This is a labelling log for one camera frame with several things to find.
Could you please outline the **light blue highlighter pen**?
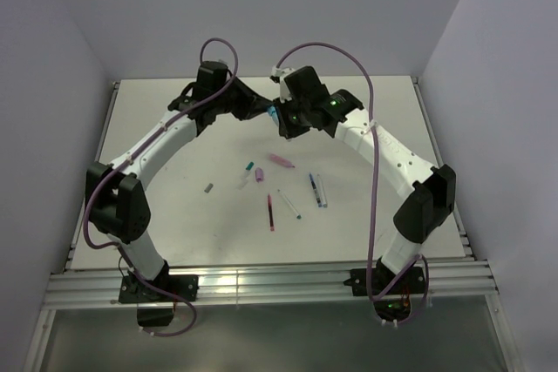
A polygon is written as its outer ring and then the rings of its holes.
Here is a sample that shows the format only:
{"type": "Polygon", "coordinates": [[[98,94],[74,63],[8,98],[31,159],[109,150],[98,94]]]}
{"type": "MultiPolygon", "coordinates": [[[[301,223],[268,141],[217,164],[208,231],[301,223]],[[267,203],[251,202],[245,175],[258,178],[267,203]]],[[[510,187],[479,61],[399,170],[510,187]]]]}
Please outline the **light blue highlighter pen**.
{"type": "Polygon", "coordinates": [[[270,117],[276,126],[279,126],[279,119],[275,113],[271,113],[270,117]]]}

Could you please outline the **pink highlighter pen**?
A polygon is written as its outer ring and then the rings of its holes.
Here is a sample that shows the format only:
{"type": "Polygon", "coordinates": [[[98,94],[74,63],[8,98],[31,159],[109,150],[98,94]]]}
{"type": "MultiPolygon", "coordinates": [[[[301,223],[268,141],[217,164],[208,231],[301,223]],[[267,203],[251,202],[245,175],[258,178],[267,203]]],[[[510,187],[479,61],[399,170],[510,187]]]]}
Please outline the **pink highlighter pen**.
{"type": "Polygon", "coordinates": [[[269,160],[286,168],[295,168],[296,166],[288,159],[278,156],[274,153],[269,154],[269,160]]]}

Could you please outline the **purple highlighter cap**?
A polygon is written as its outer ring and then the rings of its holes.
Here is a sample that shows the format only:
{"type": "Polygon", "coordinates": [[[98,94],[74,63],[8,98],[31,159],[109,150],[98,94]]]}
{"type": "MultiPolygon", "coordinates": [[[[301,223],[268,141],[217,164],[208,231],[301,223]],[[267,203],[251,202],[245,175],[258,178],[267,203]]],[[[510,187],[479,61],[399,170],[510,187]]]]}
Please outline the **purple highlighter cap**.
{"type": "Polygon", "coordinates": [[[255,181],[257,183],[260,183],[260,182],[263,182],[264,179],[265,179],[264,171],[261,169],[261,167],[257,167],[255,169],[255,181]]]}

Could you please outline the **white teal marker pen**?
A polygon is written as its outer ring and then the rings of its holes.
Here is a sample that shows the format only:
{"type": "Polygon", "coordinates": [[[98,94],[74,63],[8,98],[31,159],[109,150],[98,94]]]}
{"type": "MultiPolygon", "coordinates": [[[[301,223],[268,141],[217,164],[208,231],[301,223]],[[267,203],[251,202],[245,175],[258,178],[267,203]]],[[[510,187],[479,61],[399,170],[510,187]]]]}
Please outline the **white teal marker pen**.
{"type": "Polygon", "coordinates": [[[302,215],[300,214],[300,212],[296,209],[296,207],[294,206],[294,204],[291,202],[291,200],[288,198],[288,196],[281,190],[278,189],[277,192],[279,193],[280,197],[282,198],[282,200],[285,202],[285,204],[289,207],[289,210],[294,214],[295,218],[297,220],[300,220],[302,218],[302,215]]]}

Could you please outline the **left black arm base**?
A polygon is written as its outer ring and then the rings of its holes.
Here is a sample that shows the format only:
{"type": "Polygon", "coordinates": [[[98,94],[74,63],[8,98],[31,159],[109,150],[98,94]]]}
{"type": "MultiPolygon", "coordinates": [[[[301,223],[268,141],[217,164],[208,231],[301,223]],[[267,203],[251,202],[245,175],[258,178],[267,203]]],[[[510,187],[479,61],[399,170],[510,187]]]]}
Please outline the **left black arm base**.
{"type": "Polygon", "coordinates": [[[156,336],[175,336],[186,333],[197,322],[198,314],[193,302],[196,301],[198,289],[199,276],[195,274],[170,274],[155,284],[129,274],[122,279],[118,303],[137,307],[136,320],[143,331],[156,336]],[[179,303],[191,309],[190,322],[178,331],[160,331],[160,328],[171,324],[179,303]]]}

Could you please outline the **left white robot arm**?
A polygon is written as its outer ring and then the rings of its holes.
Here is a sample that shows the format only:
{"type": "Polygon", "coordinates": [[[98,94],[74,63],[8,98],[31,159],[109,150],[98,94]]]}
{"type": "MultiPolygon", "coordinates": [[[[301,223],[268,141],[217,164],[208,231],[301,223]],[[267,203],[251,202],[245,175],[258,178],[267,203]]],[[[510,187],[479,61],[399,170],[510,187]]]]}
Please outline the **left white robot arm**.
{"type": "Polygon", "coordinates": [[[167,162],[193,141],[218,116],[230,114],[250,120],[265,114],[271,100],[259,95],[221,62],[201,63],[195,81],[168,105],[158,124],[128,152],[105,165],[91,164],[86,173],[83,236],[92,241],[89,227],[109,237],[128,266],[139,274],[139,292],[149,301],[161,301],[170,290],[168,264],[147,231],[151,210],[146,190],[167,162]]]}

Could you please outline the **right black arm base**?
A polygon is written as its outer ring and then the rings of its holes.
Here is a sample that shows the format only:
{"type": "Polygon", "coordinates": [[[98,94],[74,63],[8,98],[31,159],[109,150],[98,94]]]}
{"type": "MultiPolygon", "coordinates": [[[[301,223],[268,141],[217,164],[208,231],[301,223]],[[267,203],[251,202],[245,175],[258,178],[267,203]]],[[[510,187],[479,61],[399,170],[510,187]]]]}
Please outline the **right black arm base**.
{"type": "Polygon", "coordinates": [[[371,277],[372,295],[376,299],[372,304],[375,314],[382,324],[398,326],[412,315],[412,296],[424,296],[428,282],[421,267],[411,267],[393,285],[395,278],[389,269],[374,267],[371,277]]]}

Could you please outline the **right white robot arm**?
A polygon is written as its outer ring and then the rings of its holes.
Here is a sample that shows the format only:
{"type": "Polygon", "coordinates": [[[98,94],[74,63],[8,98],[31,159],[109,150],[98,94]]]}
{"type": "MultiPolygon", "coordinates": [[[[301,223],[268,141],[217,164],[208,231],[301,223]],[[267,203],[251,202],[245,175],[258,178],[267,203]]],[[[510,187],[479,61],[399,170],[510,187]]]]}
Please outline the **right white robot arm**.
{"type": "Polygon", "coordinates": [[[326,132],[368,161],[372,177],[384,177],[403,200],[393,217],[396,233],[371,271],[382,290],[397,293],[429,235],[453,213],[455,171],[412,152],[349,91],[329,92],[313,67],[275,68],[270,78],[280,87],[274,107],[282,137],[293,139],[311,129],[326,132]]]}

